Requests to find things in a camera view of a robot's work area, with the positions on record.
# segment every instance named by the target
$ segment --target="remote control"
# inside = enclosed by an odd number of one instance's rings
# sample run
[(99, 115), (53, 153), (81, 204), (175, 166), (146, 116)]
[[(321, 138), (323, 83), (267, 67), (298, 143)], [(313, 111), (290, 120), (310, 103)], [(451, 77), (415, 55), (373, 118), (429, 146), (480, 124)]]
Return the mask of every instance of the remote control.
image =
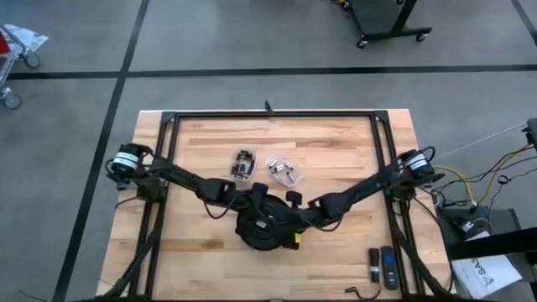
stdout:
[(399, 286), (397, 280), (397, 263), (395, 263), (394, 249), (392, 247), (380, 248), (383, 260), (384, 286), (389, 290), (396, 290)]

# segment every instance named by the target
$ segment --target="cart wheel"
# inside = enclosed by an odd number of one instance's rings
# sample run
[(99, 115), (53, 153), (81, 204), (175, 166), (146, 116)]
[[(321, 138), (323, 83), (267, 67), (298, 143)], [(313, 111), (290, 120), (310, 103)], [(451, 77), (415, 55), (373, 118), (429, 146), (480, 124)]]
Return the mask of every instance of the cart wheel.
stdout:
[(17, 109), (22, 102), (23, 102), (23, 100), (20, 98), (20, 96), (14, 94), (14, 93), (8, 93), (3, 98), (3, 105), (6, 108), (9, 108), (9, 109), (12, 109), (12, 110)]
[(41, 65), (41, 59), (33, 52), (29, 51), (24, 57), (23, 62), (29, 68), (35, 69)]
[(425, 40), (425, 38), (427, 38), (428, 34), (418, 34), (416, 36), (416, 41), (418, 42), (423, 42), (423, 40)]
[(367, 44), (368, 44), (367, 41), (359, 40), (356, 43), (356, 47), (358, 47), (359, 49), (363, 49), (364, 47), (366, 47)]

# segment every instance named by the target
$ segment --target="concrete floor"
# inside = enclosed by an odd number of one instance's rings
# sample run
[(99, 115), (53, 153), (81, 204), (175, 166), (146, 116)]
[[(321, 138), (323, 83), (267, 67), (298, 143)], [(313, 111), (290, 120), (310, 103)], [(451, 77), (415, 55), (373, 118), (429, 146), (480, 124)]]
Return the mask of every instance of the concrete floor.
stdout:
[[(519, 1), (537, 23), (537, 2)], [(50, 37), (37, 72), (119, 71), (141, 3), (3, 0), (0, 20)], [(420, 1), (409, 25), (433, 33), (422, 44), (401, 38), (359, 50), (352, 20), (328, 0), (151, 0), (130, 70), (537, 64), (507, 0)], [(105, 159), (131, 139), (139, 110), (261, 108), (267, 99), (275, 108), (409, 108), (420, 144), (442, 155), (537, 117), (535, 83), (537, 71), (127, 79)], [(23, 105), (0, 107), (0, 296), (28, 301), (22, 289), (50, 300), (116, 80), (8, 84)], [(517, 129), (439, 162), (475, 174), (521, 145)], [(494, 207), (513, 207), (522, 227), (535, 227), (536, 180), (507, 186)], [(95, 293), (116, 199), (101, 175), (68, 300)], [(534, 300), (525, 284), (496, 299)]]

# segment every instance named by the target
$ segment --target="wire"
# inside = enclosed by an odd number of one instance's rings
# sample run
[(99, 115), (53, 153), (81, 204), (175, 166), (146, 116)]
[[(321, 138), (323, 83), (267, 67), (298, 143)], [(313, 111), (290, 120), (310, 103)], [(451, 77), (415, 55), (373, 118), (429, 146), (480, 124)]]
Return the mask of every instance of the wire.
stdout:
[(525, 173), (522, 173), (522, 174), (517, 174), (511, 178), (505, 176), (505, 175), (500, 175), (497, 179), (497, 182), (500, 184), (500, 186), (498, 187), (498, 191), (496, 191), (496, 193), (493, 195), (493, 198), (491, 198), (490, 200), (490, 206), (488, 207), (488, 217), (490, 217), (490, 210), (493, 208), (494, 206), (494, 200), (496, 199), (496, 196), (498, 196), (498, 194), (500, 194), (500, 192), (502, 191), (502, 188), (504, 185), (510, 183), (512, 180), (518, 178), (518, 177), (523, 177), (523, 176), (526, 176), (527, 174), (530, 174), (532, 172), (535, 172), (537, 171), (537, 168), (534, 168), (534, 169), (530, 169), (528, 171), (526, 171)]
[(224, 212), (222, 212), (219, 216), (214, 216), (214, 214), (211, 213), (211, 211), (209, 211), (209, 207), (207, 206), (207, 202), (206, 201), (203, 201), (203, 206), (205, 207), (205, 210), (207, 211), (207, 214), (212, 218), (212, 219), (220, 219), (222, 217), (224, 217), (227, 212), (232, 208), (233, 206), (233, 203), (235, 202), (235, 200), (237, 200), (237, 198), (240, 196), (241, 194), (237, 194), (235, 195), (235, 197), (233, 197), (233, 199), (229, 202), (229, 205), (227, 205), (226, 207), (226, 210), (224, 210)]
[(368, 297), (362, 297), (362, 296), (360, 295), (360, 292), (359, 292), (358, 289), (356, 288), (356, 286), (352, 286), (352, 287), (350, 287), (350, 288), (348, 288), (348, 289), (345, 289), (345, 292), (346, 292), (346, 293), (354, 293), (354, 294), (356, 294), (356, 296), (358, 297), (358, 299), (361, 300), (361, 301), (373, 301), (373, 300), (375, 300), (375, 299), (380, 295), (380, 292), (382, 291), (382, 289), (383, 289), (383, 287), (380, 286), (380, 283), (378, 283), (378, 290), (377, 290), (377, 293), (376, 293), (373, 297), (370, 297), (370, 298), (368, 298)]
[(302, 216), (300, 217), (300, 219), (302, 221), (306, 222), (307, 224), (309, 224), (310, 226), (312, 226), (312, 227), (316, 228), (317, 230), (321, 231), (321, 232), (334, 232), (341, 225), (341, 222), (343, 221), (343, 215), (341, 215), (339, 217), (339, 220), (337, 221), (337, 224), (333, 228), (330, 228), (330, 229), (325, 229), (325, 228), (322, 228), (320, 226), (317, 226), (317, 225), (313, 224), (311, 221), (308, 221), (307, 219), (305, 219)]
[[(423, 203), (421, 202), (420, 200), (418, 200), (416, 197), (414, 197), (414, 200), (416, 200), (421, 206), (423, 206), (423, 208), (429, 212), (429, 215), (433, 218), (433, 220), (436, 222), (436, 225), (438, 226), (438, 228), (440, 229), (440, 232), (442, 232), (442, 227), (441, 227), (441, 224), (440, 224), (440, 221), (438, 220), (438, 218), (436, 218), (435, 214), (433, 214), (433, 212)], [(450, 265), (450, 286), (448, 287), (447, 291), (448, 292), (451, 292), (451, 290), (453, 289), (453, 279), (454, 279), (454, 272), (453, 272), (453, 267), (451, 266), (451, 260), (449, 259), (449, 255), (446, 254), (446, 257), (447, 257), (447, 262), (449, 263)]]
[(427, 147), (421, 149), (420, 151), (421, 151), (421, 153), (424, 153), (424, 152), (427, 151), (427, 150), (431, 150), (431, 152), (430, 152), (430, 157), (427, 159), (427, 161), (430, 162), (430, 161), (433, 160), (433, 158), (435, 157), (435, 154), (436, 154), (436, 148), (433, 147), (433, 146), (427, 146)]
[(140, 198), (138, 196), (134, 196), (134, 197), (130, 197), (130, 198), (127, 198), (125, 200), (121, 200), (119, 201), (116, 206), (114, 208), (118, 208), (120, 205), (124, 204), (125, 202), (129, 202), (129, 201), (132, 201), (132, 200), (139, 200)]
[(491, 230), (494, 230), (496, 233), (499, 233), (498, 229), (496, 227), (494, 227), (493, 224), (487, 218), (480, 217), (480, 218), (474, 219), (474, 221), (472, 221), (472, 222), (476, 223), (477, 221), (485, 221), (488, 224), (488, 226), (489, 226), (489, 228)]
[[(506, 159), (504, 159), (499, 165), (498, 165), (498, 168), (502, 168), (502, 166), (507, 163), (510, 159), (513, 159), (514, 157), (516, 157), (517, 155), (519, 155), (522, 151), (524, 151), (527, 147), (529, 147), (529, 143), (525, 146), (523, 146), (522, 148), (520, 148), (517, 152), (509, 155)], [(493, 174), (493, 177), (490, 178), (490, 181), (488, 181), (488, 185), (487, 185), (487, 189), (485, 190), (485, 194), (483, 194), (483, 197), (481, 197), (481, 199), (477, 202), (478, 204), (481, 204), (485, 198), (487, 198), (488, 196), (488, 193), (490, 192), (490, 189), (492, 188), (493, 186), (493, 181), (494, 181), (494, 178), (496, 177), (496, 173), (497, 171), (494, 172)]]
[(456, 169), (446, 167), (446, 166), (440, 166), (440, 165), (434, 165), (433, 168), (443, 169), (445, 171), (452, 172), (453, 174), (458, 176), (459, 179), (464, 183), (464, 186), (467, 188), (468, 198), (470, 198), (470, 200), (473, 200), (473, 194), (472, 194), (472, 190), (470, 189), (470, 185), (468, 184), (468, 182), (466, 181), (466, 179), (464, 178), (461, 172), (457, 171)]
[(471, 200), (447, 200), (446, 196), (444, 195), (444, 193), (442, 193), (441, 190), (433, 189), (429, 192), (428, 190), (421, 188), (421, 187), (419, 187), (418, 189), (424, 191), (425, 193), (429, 194), (433, 198), (434, 207), (440, 206), (441, 208), (446, 208), (448, 206), (466, 206), (468, 204), (468, 201), (471, 201)]
[(45, 299), (42, 299), (40, 297), (35, 297), (33, 295), (30, 295), (30, 294), (26, 294), (23, 290), (19, 289), (18, 290), (19, 293), (21, 293), (24, 297), (28, 298), (28, 299), (34, 299), (34, 300), (38, 300), (38, 301), (41, 301), (41, 302), (49, 302)]
[[(495, 172), (495, 171), (501, 171), (501, 170), (509, 169), (509, 168), (513, 167), (514, 165), (516, 165), (516, 164), (520, 164), (520, 163), (522, 163), (522, 162), (524, 162), (524, 161), (531, 160), (531, 159), (537, 159), (537, 156), (532, 156), (532, 157), (528, 157), (527, 159), (517, 160), (517, 161), (515, 161), (514, 163), (511, 163), (511, 164), (509, 164), (509, 165), (507, 165), (507, 166), (505, 166), (505, 167), (502, 167), (502, 168), (498, 168), (498, 169), (490, 169), (490, 170), (487, 171), (487, 172), (484, 172), (484, 173), (481, 173), (481, 174), (477, 174), (477, 175), (474, 175), (474, 176), (471, 176), (471, 177), (466, 177), (465, 180), (466, 180), (466, 182), (468, 182), (468, 183), (477, 183), (477, 182), (481, 181), (483, 178), (485, 178), (485, 176), (486, 176), (487, 174), (490, 174), (490, 173)], [(434, 188), (434, 190), (444, 190), (444, 189), (445, 189), (446, 187), (448, 187), (449, 185), (453, 185), (453, 184), (458, 183), (458, 182), (461, 182), (461, 181), (460, 181), (460, 180), (452, 180), (452, 181), (448, 182), (448, 183), (445, 184), (445, 185), (441, 185), (441, 186), (439, 186), (439, 187)]]

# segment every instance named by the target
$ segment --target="black stand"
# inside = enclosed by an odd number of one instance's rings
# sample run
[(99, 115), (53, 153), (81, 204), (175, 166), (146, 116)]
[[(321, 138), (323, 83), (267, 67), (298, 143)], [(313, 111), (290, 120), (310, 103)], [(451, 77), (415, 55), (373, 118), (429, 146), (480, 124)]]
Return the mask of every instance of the black stand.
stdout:
[(363, 49), (368, 42), (404, 36), (416, 36), (421, 42), (433, 28), (405, 28), (417, 0), (353, 0), (352, 16), (360, 30), (357, 47)]

